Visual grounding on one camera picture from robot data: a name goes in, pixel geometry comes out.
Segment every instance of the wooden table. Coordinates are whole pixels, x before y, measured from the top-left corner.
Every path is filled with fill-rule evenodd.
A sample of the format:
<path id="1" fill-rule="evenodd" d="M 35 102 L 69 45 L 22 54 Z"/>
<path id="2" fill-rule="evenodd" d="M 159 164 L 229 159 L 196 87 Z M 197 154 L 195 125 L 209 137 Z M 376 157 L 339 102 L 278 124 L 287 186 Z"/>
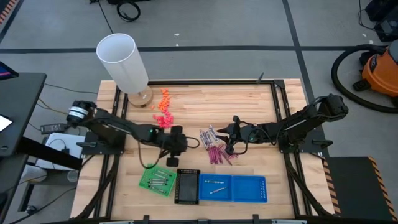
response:
<path id="1" fill-rule="evenodd" d="M 302 84 L 299 79 L 286 79 L 285 84 L 291 113 L 295 113 L 307 104 Z M 115 88 L 113 81 L 101 82 L 98 107 L 111 112 Z M 153 86 L 154 105 L 162 97 L 160 88 L 169 89 L 172 96 L 169 110 L 175 118 L 174 124 L 182 125 L 187 136 L 199 138 L 199 129 L 207 129 L 209 124 L 215 129 L 226 127 L 232 123 L 233 115 L 250 123 L 276 121 L 269 85 Z M 120 98 L 118 115 L 121 114 L 122 102 L 123 96 Z M 129 105 L 127 119 L 135 123 L 155 124 L 153 114 L 160 115 L 160 111 Z M 242 151 L 244 144 L 238 144 L 235 149 L 236 152 Z M 144 163 L 154 162 L 158 153 L 158 148 L 142 146 Z M 326 210 L 334 213 L 321 160 L 309 154 L 301 154 L 301 158 L 308 188 Z M 82 170 L 71 217 L 78 215 L 95 193 L 102 161 L 103 156 L 95 156 Z M 159 165 L 165 167 L 165 162 L 163 158 Z M 276 146 L 250 144 L 248 152 L 232 162 L 233 166 L 227 163 L 210 165 L 208 154 L 201 146 L 184 152 L 180 156 L 178 168 L 200 169 L 203 174 L 263 175 L 267 179 L 268 203 L 201 201 L 199 205 L 176 205 L 174 191 L 170 197 L 163 197 L 138 186 L 144 168 L 139 163 L 137 142 L 128 136 L 118 170 L 112 220 L 142 220 L 144 215 L 150 215 L 151 220 L 252 219 L 253 214 L 259 214 L 260 218 L 294 217 L 283 155 Z M 303 213 L 301 192 L 297 191 L 300 211 Z M 108 193 L 105 193 L 102 215 L 107 196 Z"/>

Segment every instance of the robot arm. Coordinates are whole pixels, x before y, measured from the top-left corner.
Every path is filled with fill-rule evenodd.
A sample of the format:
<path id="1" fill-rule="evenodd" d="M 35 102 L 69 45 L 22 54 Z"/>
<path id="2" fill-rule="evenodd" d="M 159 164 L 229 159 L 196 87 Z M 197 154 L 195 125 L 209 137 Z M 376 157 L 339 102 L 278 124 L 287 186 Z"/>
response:
<path id="1" fill-rule="evenodd" d="M 228 154 L 234 154 L 233 146 L 237 142 L 254 144 L 270 142 L 275 145 L 279 141 L 280 145 L 297 147 L 303 142 L 309 131 L 325 121 L 332 122 L 343 119 L 347 114 L 348 108 L 343 103 L 342 97 L 330 94 L 318 97 L 302 110 L 277 123 L 264 123 L 256 126 L 234 116 L 234 123 L 218 130 L 220 133 L 229 134 L 229 137 L 217 137 L 226 142 Z"/>
<path id="2" fill-rule="evenodd" d="M 181 126 L 173 126 L 170 133 L 164 133 L 164 129 L 159 126 L 133 123 L 97 108 L 89 101 L 73 102 L 67 121 L 74 128 L 82 126 L 90 129 L 108 146 L 118 143 L 120 132 L 130 134 L 142 144 L 163 149 L 160 157 L 170 153 L 171 158 L 167 159 L 168 166 L 178 166 L 178 159 L 174 156 L 179 156 L 188 147 L 187 137 L 182 133 Z"/>

